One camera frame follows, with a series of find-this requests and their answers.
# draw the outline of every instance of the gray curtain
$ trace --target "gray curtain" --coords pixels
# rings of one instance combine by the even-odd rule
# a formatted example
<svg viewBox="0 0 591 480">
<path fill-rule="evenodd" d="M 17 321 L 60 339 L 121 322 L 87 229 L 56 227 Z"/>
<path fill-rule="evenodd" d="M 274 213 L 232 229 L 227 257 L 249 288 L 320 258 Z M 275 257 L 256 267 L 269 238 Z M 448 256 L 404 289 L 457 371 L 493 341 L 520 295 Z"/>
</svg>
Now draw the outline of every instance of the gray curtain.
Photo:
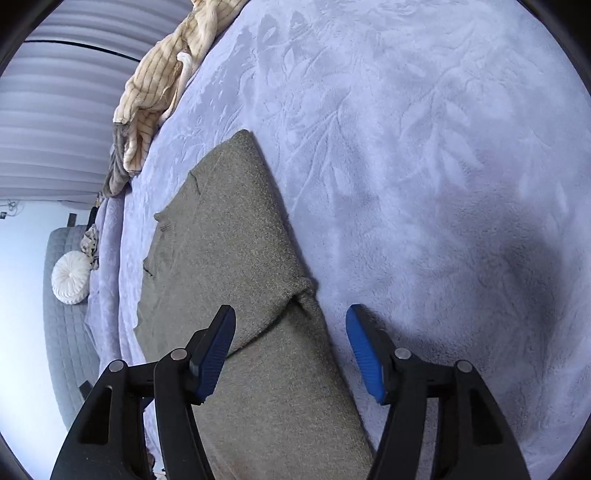
<svg viewBox="0 0 591 480">
<path fill-rule="evenodd" d="M 60 43 L 24 43 L 0 77 L 0 198 L 93 203 L 113 111 L 137 62 Z"/>
</svg>

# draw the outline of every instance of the beige striped blanket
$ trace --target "beige striped blanket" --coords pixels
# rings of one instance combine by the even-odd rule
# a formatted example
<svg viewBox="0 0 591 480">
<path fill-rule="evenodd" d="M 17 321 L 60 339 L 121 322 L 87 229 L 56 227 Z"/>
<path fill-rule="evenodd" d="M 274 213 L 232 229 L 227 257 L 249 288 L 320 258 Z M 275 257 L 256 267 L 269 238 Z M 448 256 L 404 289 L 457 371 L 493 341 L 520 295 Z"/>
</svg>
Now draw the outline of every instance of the beige striped blanket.
<svg viewBox="0 0 591 480">
<path fill-rule="evenodd" d="M 216 36 L 248 0 L 191 0 L 193 10 L 144 56 L 113 116 L 113 145 L 103 193 L 117 195 L 144 166 L 152 138 L 174 112 L 187 81 Z"/>
</svg>

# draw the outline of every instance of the cream knit garment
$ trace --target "cream knit garment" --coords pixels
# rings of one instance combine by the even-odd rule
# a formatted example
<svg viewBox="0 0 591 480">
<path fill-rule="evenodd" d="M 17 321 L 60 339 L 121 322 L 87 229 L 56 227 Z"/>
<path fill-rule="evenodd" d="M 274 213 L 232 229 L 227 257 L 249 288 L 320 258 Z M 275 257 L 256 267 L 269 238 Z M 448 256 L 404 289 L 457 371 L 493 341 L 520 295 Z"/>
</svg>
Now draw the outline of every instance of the cream knit garment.
<svg viewBox="0 0 591 480">
<path fill-rule="evenodd" d="M 217 35 L 238 16 L 248 0 L 191 0 L 193 10 L 176 30 L 159 41 L 144 56 L 113 116 L 116 156 L 129 175 L 142 167 L 159 121 L 162 124 L 176 108 L 187 79 L 199 68 Z M 192 67 L 187 72 L 187 57 Z"/>
</svg>

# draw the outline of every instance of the blue rubber tip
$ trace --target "blue rubber tip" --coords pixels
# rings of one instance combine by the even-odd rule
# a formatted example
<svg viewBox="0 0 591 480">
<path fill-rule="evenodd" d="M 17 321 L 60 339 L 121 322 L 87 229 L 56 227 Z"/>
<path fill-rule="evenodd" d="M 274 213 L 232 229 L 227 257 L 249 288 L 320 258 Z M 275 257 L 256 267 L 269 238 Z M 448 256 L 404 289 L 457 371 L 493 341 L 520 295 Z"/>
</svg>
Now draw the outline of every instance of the blue rubber tip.
<svg viewBox="0 0 591 480">
<path fill-rule="evenodd" d="M 384 387 L 382 364 L 374 352 L 367 335 L 363 331 L 354 307 L 356 306 L 351 305 L 347 310 L 345 321 L 349 343 L 355 354 L 359 370 L 361 370 L 365 388 L 378 403 L 383 403 L 386 399 L 386 389 Z"/>
<path fill-rule="evenodd" d="M 222 320 L 207 352 L 199 363 L 199 387 L 195 395 L 201 402 L 204 402 L 216 388 L 235 332 L 236 316 L 232 310 Z"/>
</svg>

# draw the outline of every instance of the blue gripper pad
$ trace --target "blue gripper pad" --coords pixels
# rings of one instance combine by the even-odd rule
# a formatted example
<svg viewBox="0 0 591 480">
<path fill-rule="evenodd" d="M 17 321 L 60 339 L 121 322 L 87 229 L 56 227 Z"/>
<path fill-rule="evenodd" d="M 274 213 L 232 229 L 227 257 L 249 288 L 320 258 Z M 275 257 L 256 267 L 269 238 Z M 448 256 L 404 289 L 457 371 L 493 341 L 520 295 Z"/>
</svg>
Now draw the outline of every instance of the blue gripper pad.
<svg viewBox="0 0 591 480">
<path fill-rule="evenodd" d="M 361 376 L 373 398 L 378 403 L 383 403 L 386 399 L 386 389 L 384 388 L 384 378 L 382 374 L 382 364 L 376 355 L 368 336 L 366 335 L 355 308 L 361 308 L 360 305 L 351 305 L 347 310 L 346 328 L 349 343 L 355 354 L 355 359 L 361 370 Z"/>
<path fill-rule="evenodd" d="M 199 377 L 199 386 L 195 395 L 201 402 L 204 402 L 216 388 L 235 332 L 236 314 L 234 309 L 222 306 L 191 359 L 194 360 L 191 370 Z"/>
</svg>

